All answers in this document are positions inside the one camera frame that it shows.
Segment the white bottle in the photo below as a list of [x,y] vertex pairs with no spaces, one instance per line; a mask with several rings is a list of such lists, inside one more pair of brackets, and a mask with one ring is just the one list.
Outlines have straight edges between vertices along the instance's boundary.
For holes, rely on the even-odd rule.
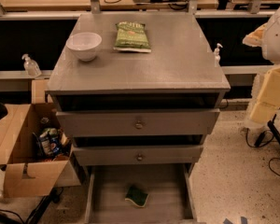
[[24,68],[29,76],[39,77],[41,75],[37,62],[32,60],[28,54],[23,54],[21,58],[25,60]]

